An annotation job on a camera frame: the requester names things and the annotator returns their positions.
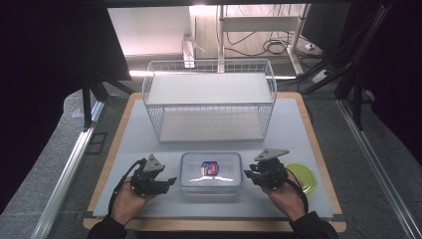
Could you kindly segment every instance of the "black curtain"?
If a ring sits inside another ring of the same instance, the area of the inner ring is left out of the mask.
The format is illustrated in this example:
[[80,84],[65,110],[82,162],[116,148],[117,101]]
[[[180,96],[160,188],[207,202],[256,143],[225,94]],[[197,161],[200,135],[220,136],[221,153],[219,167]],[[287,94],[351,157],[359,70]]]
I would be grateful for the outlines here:
[[373,111],[422,164],[421,9],[421,1],[393,3],[359,72]]
[[2,212],[55,130],[64,99],[84,81],[130,77],[106,8],[8,1],[0,15]]

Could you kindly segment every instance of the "blue label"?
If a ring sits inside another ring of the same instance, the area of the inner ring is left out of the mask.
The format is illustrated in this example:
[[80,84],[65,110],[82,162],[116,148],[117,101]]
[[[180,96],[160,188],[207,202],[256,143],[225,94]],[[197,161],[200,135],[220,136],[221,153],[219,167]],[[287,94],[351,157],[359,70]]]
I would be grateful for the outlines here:
[[218,163],[216,161],[204,161],[201,168],[202,175],[215,176],[218,174]]

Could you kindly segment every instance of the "white wall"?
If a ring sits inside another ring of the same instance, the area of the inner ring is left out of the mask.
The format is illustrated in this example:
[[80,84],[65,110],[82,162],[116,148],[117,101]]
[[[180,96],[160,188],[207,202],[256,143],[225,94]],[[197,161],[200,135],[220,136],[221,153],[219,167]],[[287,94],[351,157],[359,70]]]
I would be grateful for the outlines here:
[[108,9],[123,53],[182,54],[185,34],[192,34],[189,7]]

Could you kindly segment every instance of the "container lid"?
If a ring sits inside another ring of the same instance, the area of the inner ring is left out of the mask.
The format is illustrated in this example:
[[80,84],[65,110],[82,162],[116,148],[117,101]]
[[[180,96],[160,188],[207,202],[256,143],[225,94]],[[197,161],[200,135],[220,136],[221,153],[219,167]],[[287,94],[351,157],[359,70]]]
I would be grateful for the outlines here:
[[317,188],[317,179],[314,172],[306,165],[293,162],[286,165],[286,168],[290,170],[295,177],[302,182],[302,190],[306,194],[310,194]]
[[242,160],[236,152],[186,152],[182,155],[182,187],[238,187]]

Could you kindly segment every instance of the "aluminum rod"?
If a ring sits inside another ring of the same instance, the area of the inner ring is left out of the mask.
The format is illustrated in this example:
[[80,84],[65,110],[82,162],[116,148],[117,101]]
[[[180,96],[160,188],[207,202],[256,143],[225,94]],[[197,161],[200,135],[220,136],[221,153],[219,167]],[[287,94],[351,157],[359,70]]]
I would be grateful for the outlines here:
[[94,105],[92,111],[93,124],[87,131],[81,132],[77,143],[68,159],[68,162],[63,169],[62,175],[60,176],[56,187],[54,188],[53,193],[50,196],[46,207],[44,208],[43,214],[41,214],[40,220],[38,221],[37,226],[32,233],[31,239],[43,239],[48,237],[68,192],[68,189],[72,183],[72,179],[74,178],[74,175],[78,169],[81,158],[84,155],[84,151],[87,148],[87,145],[93,134],[96,122],[100,116],[103,106],[104,103],[100,102],[96,102]]
[[223,49],[224,49],[224,6],[220,5],[220,17],[218,18],[218,35],[220,37],[220,45],[218,48],[218,55],[222,55],[223,54]]
[[387,200],[395,212],[407,237],[412,239],[421,239],[421,230],[416,225],[415,220],[408,207],[406,206],[403,198],[400,196],[399,192],[391,182],[387,172],[379,161],[378,156],[373,150],[365,133],[362,130],[359,130],[357,125],[353,122],[353,119],[351,118],[351,110],[348,107],[347,102],[345,100],[337,100],[337,104],[340,107],[340,110],[346,119],[348,126],[350,127],[357,143],[359,144],[360,149],[365,155],[365,158],[370,168],[372,169],[375,178],[378,180],[382,191],[387,197]]
[[310,4],[304,4],[304,6],[302,7],[302,12],[301,12],[301,15],[299,16],[298,24],[296,25],[295,36],[293,37],[293,41],[291,45],[293,52],[295,51],[296,46],[298,45],[299,36],[301,35],[302,27],[304,26],[305,16],[307,16],[309,5]]

